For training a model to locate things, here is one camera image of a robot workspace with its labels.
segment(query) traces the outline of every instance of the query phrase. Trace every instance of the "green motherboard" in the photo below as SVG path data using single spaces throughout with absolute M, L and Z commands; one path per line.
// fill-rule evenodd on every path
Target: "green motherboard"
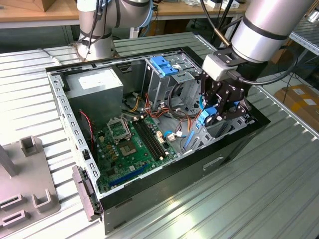
M 107 192 L 177 157 L 169 143 L 159 141 L 158 134 L 162 134 L 162 132 L 159 133 L 160 130 L 152 118 L 147 117 L 139 123 L 143 124 L 143 130 L 146 130 L 147 126 L 150 132 L 144 133 L 145 131 L 141 131 L 136 122 L 128 121 L 124 123 L 124 121 L 118 121 L 111 126 L 105 126 L 95 134 L 97 139 L 96 163 L 101 173 L 97 183 L 101 193 Z M 126 132 L 131 135 L 130 140 L 114 140 L 115 137 Z M 155 144 L 160 147 L 158 150 L 164 153 L 163 157 L 155 156 Z

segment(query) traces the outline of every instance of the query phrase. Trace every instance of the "aluminum workbench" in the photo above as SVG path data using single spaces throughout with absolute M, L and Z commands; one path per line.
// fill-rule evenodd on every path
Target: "aluminum workbench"
M 115 42 L 121 56 L 189 46 L 202 58 L 214 49 L 180 33 Z M 47 49 L 63 64 L 78 62 L 72 47 Z M 70 152 L 39 50 L 0 55 L 0 144 L 36 135 L 43 143 L 61 210 L 10 235 L 19 238 L 104 238 L 89 223 Z M 270 120 L 230 163 L 112 232 L 109 238 L 309 238 L 319 234 L 319 135 L 262 88 L 248 100 Z
M 303 18 L 289 38 L 313 54 L 319 55 L 319 26 L 317 24 L 308 22 Z

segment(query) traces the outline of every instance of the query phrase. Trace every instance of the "black cable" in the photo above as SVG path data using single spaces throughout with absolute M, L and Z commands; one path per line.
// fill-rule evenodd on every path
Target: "black cable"
M 159 11 L 156 10 L 156 11 L 155 11 L 155 14 L 156 14 L 156 17 L 155 17 L 154 21 L 156 21 L 156 23 L 155 23 L 155 32 L 154 32 L 154 35 L 156 35 L 156 31 L 157 31 L 157 29 L 158 29 Z
M 288 92 L 288 85 L 290 83 L 290 80 L 291 78 L 293 77 L 293 74 L 290 76 L 288 82 L 287 82 L 287 86 L 286 86 L 286 92 L 285 92 L 285 96 L 284 96 L 284 99 L 283 99 L 283 104 L 285 104 L 285 99 L 286 99 L 286 96 L 287 96 L 287 92 Z
M 63 31 L 64 40 L 65 40 L 66 44 L 69 44 L 68 40 L 66 39 L 63 26 L 61 26 L 61 28 L 62 28 L 62 31 Z
M 178 110 L 177 112 L 181 112 L 183 113 L 183 115 L 181 114 L 178 114 L 172 107 L 172 104 L 171 104 L 171 99 L 172 99 L 172 96 L 173 94 L 183 85 L 183 83 L 179 84 L 179 83 L 176 83 L 174 85 L 174 87 L 171 89 L 171 91 L 169 92 L 169 95 L 168 95 L 168 99 L 167 99 L 167 107 L 168 107 L 168 110 L 169 112 L 171 113 L 171 115 L 179 120 L 179 121 L 186 121 L 188 120 L 188 118 L 190 119 L 193 119 L 197 116 L 197 114 L 194 114 L 194 115 L 188 115 L 184 110 Z
M 89 45 L 88 45 L 88 51 L 90 50 L 91 45 L 94 44 L 94 43 L 96 43 L 97 41 L 99 41 L 99 40 L 104 36 L 104 34 L 105 34 L 106 13 L 107 13 L 107 10 L 108 10 L 108 1 L 106 1 L 106 7 L 105 7 L 103 34 L 102 34 L 101 36 L 99 36 L 96 40 L 94 40 L 94 41 L 92 42 L 93 32 L 94 32 L 94 29 L 95 29 L 96 24 L 97 24 L 97 22 L 98 22 L 98 20 L 97 20 L 98 10 L 101 8 L 102 2 L 103 2 L 103 0 L 97 0 L 97 2 L 96 2 L 96 3 L 97 3 L 97 8 L 96 8 L 96 10 L 95 10 L 95 15 L 94 15 L 94 22 L 93 22 L 94 27 L 93 27 L 93 29 L 92 29 L 92 31 L 91 31 L 91 34 L 90 34 Z
M 236 20 L 232 21 L 231 23 L 229 23 L 229 24 L 227 24 L 227 25 L 223 26 L 223 27 L 220 29 L 220 31 L 227 30 L 227 29 L 228 29 L 228 28 L 230 28 L 231 26 L 233 26 L 233 25 L 235 25 L 235 24 L 239 23 L 242 19 L 243 19 L 243 17 L 241 17 L 241 18 L 239 18 L 239 19 L 236 19 Z
M 211 25 L 211 27 L 212 27 L 214 30 L 217 29 L 216 26 L 213 24 L 213 22 L 212 22 L 211 19 L 210 19 L 210 16 L 209 16 L 208 11 L 207 11 L 207 8 L 206 8 L 206 6 L 205 6 L 204 0 L 200 0 L 200 4 L 201 4 L 201 6 L 202 6 L 202 8 L 203 8 L 203 10 L 204 10 L 204 13 L 205 13 L 205 15 L 206 15 L 206 17 L 207 17 L 207 20 L 208 20 L 209 24 Z
M 115 38 L 117 38 L 117 39 L 119 39 L 119 40 L 122 40 L 122 39 L 121 39 L 121 38 L 119 38 L 118 36 L 113 36 L 113 35 L 112 35 L 112 37 L 113 37 L 113 38 L 115 37 Z
M 303 62 L 303 63 L 301 63 L 301 64 L 304 65 L 304 64 L 306 64 L 306 63 L 308 63 L 308 62 L 311 62 L 311 61 L 315 60 L 315 59 L 318 58 L 318 57 L 319 57 L 319 56 L 315 56 L 315 57 L 311 58 L 310 60 L 307 60 L 307 61 L 305 61 L 305 62 Z
M 252 85 L 252 86 L 269 85 L 269 84 L 277 82 L 277 81 L 285 78 L 287 75 L 289 75 L 293 71 L 294 67 L 298 64 L 298 55 L 296 54 L 295 51 L 293 51 L 291 48 L 288 48 L 287 46 L 282 46 L 280 49 L 289 49 L 290 52 L 292 52 L 292 54 L 293 54 L 293 63 L 285 71 L 285 73 L 283 73 L 282 75 L 280 75 L 278 77 L 275 77 L 275 78 L 273 78 L 271 80 L 262 81 L 262 82 L 249 81 L 249 80 L 244 79 L 243 77 L 240 77 L 239 78 L 239 82 L 245 83 L 247 85 Z
M 221 6 L 222 5 L 223 5 L 223 1 L 221 1 L 220 6 L 219 6 L 219 11 L 218 11 L 217 19 L 216 19 L 217 23 L 219 23 L 218 20 L 219 20 L 219 15 L 220 15 L 220 12 L 221 12 Z
M 218 37 L 220 38 L 220 40 L 226 45 L 226 46 L 229 46 L 230 45 L 230 42 L 227 40 L 227 38 L 218 30 L 218 28 L 213 24 L 213 22 L 211 21 L 210 19 L 210 16 L 208 14 L 208 11 L 207 11 L 207 8 L 205 6 L 205 3 L 204 3 L 204 0 L 200 0 L 200 4 L 204 10 L 204 13 L 207 17 L 207 20 L 209 22 L 209 24 L 212 26 L 212 28 L 214 29 L 215 33 L 218 35 Z
M 231 7 L 231 5 L 233 4 L 233 1 L 234 1 L 234 0 L 229 0 L 227 6 L 226 6 L 226 8 L 225 8 L 225 11 L 224 11 L 224 13 L 223 13 L 223 15 L 222 15 L 222 17 L 221 17 L 220 23 L 219 23 L 219 25 L 218 25 L 218 29 L 220 29 L 221 26 L 224 24 L 225 19 L 226 19 L 226 16 L 228 15 L 228 12 L 229 12 L 229 10 L 230 10 L 230 7 Z
M 219 6 L 219 11 L 218 11 L 218 15 L 217 15 L 217 19 L 216 19 L 216 22 L 217 24 L 219 24 L 219 15 L 220 15 L 220 12 L 221 12 L 221 6 L 222 6 L 223 2 L 220 3 L 220 6 Z M 216 37 L 216 32 L 213 32 L 213 35 L 211 36 L 211 42 L 214 41 Z

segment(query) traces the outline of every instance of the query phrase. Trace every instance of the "cardboard box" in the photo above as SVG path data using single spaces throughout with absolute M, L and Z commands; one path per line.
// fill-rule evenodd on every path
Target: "cardboard box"
M 319 131 L 319 96 L 306 85 L 290 86 L 275 93 L 275 97 L 281 102 L 284 100 L 286 89 L 284 104 L 313 129 Z
M 45 12 L 54 2 L 55 0 L 0 0 L 0 5 L 15 6 Z

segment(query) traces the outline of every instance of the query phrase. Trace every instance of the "integrated circuit chip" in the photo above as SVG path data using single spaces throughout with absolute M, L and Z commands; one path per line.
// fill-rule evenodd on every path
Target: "integrated circuit chip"
M 116 172 L 115 172 L 115 170 L 112 168 L 112 169 L 106 171 L 106 174 L 110 177 L 110 176 L 116 174 Z
M 124 157 L 137 152 L 131 140 L 119 143 L 118 147 Z

